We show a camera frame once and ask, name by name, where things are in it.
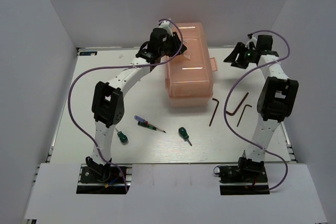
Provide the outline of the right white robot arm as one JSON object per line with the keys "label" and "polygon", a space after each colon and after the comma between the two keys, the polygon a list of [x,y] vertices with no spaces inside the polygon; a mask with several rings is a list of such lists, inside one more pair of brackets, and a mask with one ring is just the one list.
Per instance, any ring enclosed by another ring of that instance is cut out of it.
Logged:
{"label": "right white robot arm", "polygon": [[299,88],[297,80],[290,79],[281,67],[281,62],[290,55],[290,47],[286,42],[287,55],[280,57],[272,49],[273,37],[271,35],[248,34],[249,41],[238,42],[233,51],[224,59],[232,67],[247,69],[249,64],[254,63],[255,68],[249,70],[233,85],[227,98],[230,97],[234,88],[253,71],[260,70],[265,83],[259,95],[256,109],[258,122],[252,139],[248,140],[238,133],[235,135],[251,145],[244,151],[243,157],[252,162],[265,161],[271,138],[278,126],[289,117],[295,103]]}

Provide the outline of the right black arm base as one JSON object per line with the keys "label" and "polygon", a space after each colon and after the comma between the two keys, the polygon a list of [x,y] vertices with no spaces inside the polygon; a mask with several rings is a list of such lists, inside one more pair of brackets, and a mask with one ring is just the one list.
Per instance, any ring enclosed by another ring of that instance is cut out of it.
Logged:
{"label": "right black arm base", "polygon": [[213,169],[219,177],[222,196],[268,195],[270,189],[265,163],[240,157],[237,165],[217,165]]}

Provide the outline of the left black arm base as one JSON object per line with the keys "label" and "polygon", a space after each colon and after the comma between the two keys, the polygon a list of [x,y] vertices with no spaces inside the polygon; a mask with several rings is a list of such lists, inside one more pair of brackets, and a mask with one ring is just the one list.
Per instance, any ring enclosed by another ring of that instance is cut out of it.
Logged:
{"label": "left black arm base", "polygon": [[97,164],[91,157],[81,166],[77,194],[125,195],[130,188],[132,166],[121,165],[118,168],[110,164]]}

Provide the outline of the pink plastic toolbox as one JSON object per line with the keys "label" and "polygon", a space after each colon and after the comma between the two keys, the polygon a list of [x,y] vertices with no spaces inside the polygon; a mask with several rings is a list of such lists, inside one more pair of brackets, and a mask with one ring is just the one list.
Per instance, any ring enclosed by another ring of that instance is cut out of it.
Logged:
{"label": "pink plastic toolbox", "polygon": [[180,23],[184,53],[165,64],[165,87],[172,107],[205,106],[213,96],[215,58],[209,56],[201,23]]}

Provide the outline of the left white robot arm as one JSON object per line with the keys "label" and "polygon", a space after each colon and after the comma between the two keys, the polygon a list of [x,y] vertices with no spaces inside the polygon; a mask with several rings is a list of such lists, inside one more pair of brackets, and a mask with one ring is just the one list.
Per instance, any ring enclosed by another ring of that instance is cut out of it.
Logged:
{"label": "left white robot arm", "polygon": [[150,40],[141,46],[125,70],[106,83],[96,84],[91,108],[96,127],[95,142],[86,164],[98,181],[104,182],[111,175],[112,137],[115,126],[124,116],[125,95],[161,63],[162,57],[174,58],[185,50],[181,30],[172,32],[160,25],[152,30]]}

